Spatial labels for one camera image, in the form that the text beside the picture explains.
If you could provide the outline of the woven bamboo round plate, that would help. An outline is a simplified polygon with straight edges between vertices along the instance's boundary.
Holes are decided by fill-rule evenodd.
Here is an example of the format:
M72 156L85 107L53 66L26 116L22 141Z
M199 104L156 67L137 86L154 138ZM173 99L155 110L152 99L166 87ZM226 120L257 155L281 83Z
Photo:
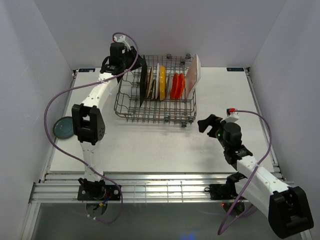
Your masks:
M153 70L154 70L154 67L152 66L147 76L148 78L147 78L146 95L145 95L146 98L148 98L150 95L150 89L151 89L151 84L153 80Z

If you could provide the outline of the white plate green rim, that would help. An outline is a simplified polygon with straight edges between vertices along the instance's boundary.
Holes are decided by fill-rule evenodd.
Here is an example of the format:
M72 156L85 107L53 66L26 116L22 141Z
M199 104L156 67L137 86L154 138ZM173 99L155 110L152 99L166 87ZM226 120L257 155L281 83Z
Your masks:
M155 100L157 100L159 97L159 84L160 84L160 64L157 63L156 79L155 79L155 92L154 92L154 99Z

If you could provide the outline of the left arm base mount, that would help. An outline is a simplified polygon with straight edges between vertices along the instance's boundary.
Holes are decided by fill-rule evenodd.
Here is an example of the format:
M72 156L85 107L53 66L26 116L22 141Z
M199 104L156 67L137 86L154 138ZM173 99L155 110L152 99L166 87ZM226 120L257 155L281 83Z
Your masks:
M98 188L80 186L77 193L78 201L120 201L121 194L115 185L104 185Z

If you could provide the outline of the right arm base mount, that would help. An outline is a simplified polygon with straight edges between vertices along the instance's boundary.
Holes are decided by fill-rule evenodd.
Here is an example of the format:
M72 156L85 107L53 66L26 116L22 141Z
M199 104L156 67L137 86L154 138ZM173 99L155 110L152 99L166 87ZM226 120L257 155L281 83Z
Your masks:
M238 196L235 188L228 184L209 184L204 192L209 193L210 200L234 200Z

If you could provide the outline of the yellow dotted scalloped plate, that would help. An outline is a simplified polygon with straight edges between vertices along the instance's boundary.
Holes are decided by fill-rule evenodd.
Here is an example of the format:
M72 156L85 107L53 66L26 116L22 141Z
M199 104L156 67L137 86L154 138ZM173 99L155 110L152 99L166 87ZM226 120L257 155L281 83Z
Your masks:
M166 69L163 65L159 67L159 100L166 97Z

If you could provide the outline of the white rectangular plate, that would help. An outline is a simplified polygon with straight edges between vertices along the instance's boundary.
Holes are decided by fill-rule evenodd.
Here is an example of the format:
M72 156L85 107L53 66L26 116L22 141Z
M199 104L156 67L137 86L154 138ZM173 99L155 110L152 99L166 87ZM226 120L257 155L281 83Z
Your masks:
M201 79L201 62L197 54L194 55L193 60L188 68L188 71L184 77L185 80L185 99L189 98L189 95L196 88L197 83Z

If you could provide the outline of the teal square brown-rimmed plate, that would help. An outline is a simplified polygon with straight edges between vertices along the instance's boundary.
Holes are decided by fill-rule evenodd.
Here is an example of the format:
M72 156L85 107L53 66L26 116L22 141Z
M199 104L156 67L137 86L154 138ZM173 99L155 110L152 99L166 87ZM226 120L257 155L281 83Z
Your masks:
M140 107L142 106L143 101L145 100L145 97L146 97L147 71L148 71L148 66L147 66L145 55L143 55L143 58L141 60L141 73L140 73L140 81L139 81L139 106Z

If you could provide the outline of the speckled beige small plate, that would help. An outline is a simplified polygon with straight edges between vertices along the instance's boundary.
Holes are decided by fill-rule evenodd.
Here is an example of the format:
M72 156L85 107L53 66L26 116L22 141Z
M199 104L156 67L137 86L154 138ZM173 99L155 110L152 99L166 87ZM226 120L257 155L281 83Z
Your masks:
M156 97L156 87L157 87L157 80L154 79L152 82L151 100L155 99L155 97Z

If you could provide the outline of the orange round plate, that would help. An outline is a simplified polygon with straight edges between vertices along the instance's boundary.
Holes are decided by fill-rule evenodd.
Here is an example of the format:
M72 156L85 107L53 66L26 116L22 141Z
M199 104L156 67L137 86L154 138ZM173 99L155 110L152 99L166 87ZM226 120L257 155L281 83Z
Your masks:
M172 86L170 92L170 98L175 99L177 88L178 88L179 74L175 73L172 79Z
M180 80L180 88L179 88L178 98L180 99L185 89L185 75L183 73L179 74L179 80Z

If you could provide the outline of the dark teal round plate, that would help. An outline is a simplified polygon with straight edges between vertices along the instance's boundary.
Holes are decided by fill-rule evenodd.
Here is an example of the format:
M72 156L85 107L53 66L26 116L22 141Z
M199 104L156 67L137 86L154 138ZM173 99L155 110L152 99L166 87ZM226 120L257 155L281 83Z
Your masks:
M52 132L57 139L65 140L74 135L73 119L71 116L65 116L55 122Z

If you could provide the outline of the light blue scalloped plate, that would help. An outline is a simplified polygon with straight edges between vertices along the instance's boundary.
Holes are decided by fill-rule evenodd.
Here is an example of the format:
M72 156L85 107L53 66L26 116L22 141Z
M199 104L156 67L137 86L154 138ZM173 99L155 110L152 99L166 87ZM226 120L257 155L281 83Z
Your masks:
M167 82L166 82L166 98L170 98L171 90L172 90L172 81L173 78L171 76L171 73L168 74Z

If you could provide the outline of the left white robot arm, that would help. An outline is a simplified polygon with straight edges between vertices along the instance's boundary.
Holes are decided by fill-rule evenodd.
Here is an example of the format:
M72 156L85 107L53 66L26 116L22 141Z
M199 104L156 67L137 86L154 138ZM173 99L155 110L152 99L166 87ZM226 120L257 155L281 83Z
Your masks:
M120 74L131 66L133 69L141 66L135 60L136 56L137 51L126 41L111 43L110 55L102 62L97 85L80 104L74 104L71 108L73 132L82 148L83 161L86 162L84 176L78 181L95 200L106 195L101 160L95 156L106 130L101 110L121 80Z

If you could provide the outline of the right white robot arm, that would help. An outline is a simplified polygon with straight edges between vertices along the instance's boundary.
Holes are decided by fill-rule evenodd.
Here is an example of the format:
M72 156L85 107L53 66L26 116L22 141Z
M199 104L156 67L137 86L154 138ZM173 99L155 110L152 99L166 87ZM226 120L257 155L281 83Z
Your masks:
M235 202L247 199L266 216L281 239L312 229L314 220L305 191L279 180L243 145L241 127L236 124L239 113L229 108L226 118L211 114L197 122L201 133L211 127L207 135L219 141L225 160L236 170L215 194L228 195Z

